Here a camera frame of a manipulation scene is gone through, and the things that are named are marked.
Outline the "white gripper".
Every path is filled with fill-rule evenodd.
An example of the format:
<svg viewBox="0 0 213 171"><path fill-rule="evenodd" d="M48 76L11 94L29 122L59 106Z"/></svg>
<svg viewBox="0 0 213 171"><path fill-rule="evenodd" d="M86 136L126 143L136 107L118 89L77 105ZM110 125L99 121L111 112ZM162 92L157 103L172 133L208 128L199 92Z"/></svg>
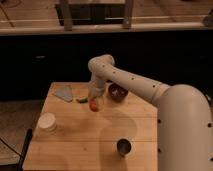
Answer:
<svg viewBox="0 0 213 171"><path fill-rule="evenodd" d="M89 89L88 89L88 104L89 107L92 106L93 99L97 98L97 106L98 111L101 111L104 109L104 98L103 94L105 92L106 85L104 82L96 82L96 81L90 81L89 82Z"/></svg>

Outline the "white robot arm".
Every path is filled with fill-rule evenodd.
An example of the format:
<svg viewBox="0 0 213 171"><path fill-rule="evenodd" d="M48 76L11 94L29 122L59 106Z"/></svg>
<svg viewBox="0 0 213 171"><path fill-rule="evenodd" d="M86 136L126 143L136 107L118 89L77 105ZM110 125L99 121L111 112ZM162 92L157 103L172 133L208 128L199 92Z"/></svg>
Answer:
<svg viewBox="0 0 213 171"><path fill-rule="evenodd" d="M91 99L110 80L157 108L157 171L213 171L213 112L201 91L118 69L110 55L90 59L88 68Z"/></svg>

